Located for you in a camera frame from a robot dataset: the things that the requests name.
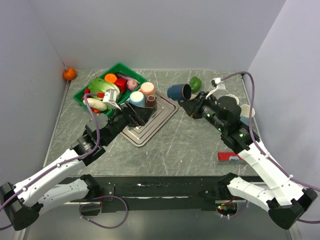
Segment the dark blue mug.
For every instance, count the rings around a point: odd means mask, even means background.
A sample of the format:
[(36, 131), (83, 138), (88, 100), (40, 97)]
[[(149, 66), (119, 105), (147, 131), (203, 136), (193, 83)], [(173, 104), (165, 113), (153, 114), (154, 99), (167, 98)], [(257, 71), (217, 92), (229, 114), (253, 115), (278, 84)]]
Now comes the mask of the dark blue mug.
[(189, 84), (172, 85), (167, 90), (167, 96), (174, 101), (187, 101), (191, 95), (192, 89)]

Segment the white mug blue text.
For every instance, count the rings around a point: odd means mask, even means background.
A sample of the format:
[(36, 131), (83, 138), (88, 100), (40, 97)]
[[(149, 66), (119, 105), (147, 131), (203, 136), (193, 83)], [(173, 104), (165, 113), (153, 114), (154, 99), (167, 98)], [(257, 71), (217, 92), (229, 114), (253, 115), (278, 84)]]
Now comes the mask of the white mug blue text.
[(235, 99), (237, 105), (240, 104), (240, 100), (239, 100), (239, 98), (238, 98), (236, 95), (234, 95), (234, 94), (227, 94), (226, 97), (233, 98), (233, 99)]

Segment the cream mug black handle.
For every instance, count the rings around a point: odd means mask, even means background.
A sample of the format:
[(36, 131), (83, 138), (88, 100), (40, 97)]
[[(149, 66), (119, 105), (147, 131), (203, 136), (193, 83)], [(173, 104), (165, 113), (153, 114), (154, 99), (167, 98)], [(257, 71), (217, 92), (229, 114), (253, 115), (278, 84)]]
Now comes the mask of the cream mug black handle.
[(190, 100), (193, 100), (193, 99), (195, 99), (196, 98), (196, 94), (192, 94), (191, 96), (190, 96)]

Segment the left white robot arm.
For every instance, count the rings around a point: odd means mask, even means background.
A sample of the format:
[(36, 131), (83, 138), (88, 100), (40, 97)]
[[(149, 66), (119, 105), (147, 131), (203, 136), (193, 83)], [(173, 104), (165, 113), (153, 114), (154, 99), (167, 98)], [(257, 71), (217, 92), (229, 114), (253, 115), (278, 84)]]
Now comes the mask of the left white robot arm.
[(126, 102), (111, 117), (91, 115), (82, 136), (58, 159), (39, 172), (16, 184), (6, 182), (0, 187), (0, 209), (15, 231), (32, 225), (41, 214), (73, 200), (95, 200), (98, 183), (91, 175), (61, 185), (71, 173), (80, 170), (105, 153), (108, 146), (126, 127), (144, 126), (153, 113), (153, 107), (140, 107)]

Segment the light blue faceted mug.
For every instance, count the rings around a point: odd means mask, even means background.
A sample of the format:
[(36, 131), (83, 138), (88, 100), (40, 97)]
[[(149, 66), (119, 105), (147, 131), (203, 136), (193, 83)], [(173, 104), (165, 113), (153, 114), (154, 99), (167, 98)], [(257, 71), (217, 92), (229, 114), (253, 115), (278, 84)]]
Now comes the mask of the light blue faceted mug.
[(248, 104), (243, 104), (240, 106), (241, 113), (240, 113), (240, 120), (246, 124), (249, 125), (249, 116), (250, 116), (250, 108), (251, 106)]

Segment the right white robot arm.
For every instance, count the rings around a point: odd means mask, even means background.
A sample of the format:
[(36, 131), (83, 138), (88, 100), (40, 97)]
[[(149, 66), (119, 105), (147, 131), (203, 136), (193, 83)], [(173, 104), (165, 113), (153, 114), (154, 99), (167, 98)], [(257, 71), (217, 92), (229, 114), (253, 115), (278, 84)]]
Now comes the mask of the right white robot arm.
[(316, 191), (295, 183), (269, 160), (259, 136), (250, 133), (249, 126), (240, 120), (241, 107), (233, 97), (206, 95), (202, 91), (194, 99), (181, 101), (179, 105), (188, 116), (204, 118), (215, 127), (223, 143), (250, 165), (268, 186), (264, 189), (228, 173), (219, 181), (219, 195), (226, 200), (232, 196), (243, 198), (268, 212), (280, 228), (290, 229), (316, 200)]

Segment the light blue white-bottom mug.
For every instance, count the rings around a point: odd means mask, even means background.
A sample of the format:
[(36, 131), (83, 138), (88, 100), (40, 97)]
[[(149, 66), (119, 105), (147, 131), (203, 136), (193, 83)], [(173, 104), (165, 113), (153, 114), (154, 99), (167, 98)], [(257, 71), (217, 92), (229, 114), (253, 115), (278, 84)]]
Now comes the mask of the light blue white-bottom mug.
[(142, 92), (140, 91), (133, 91), (129, 98), (128, 98), (128, 101), (135, 105), (135, 106), (138, 106), (138, 107), (144, 107), (145, 106), (145, 96)]

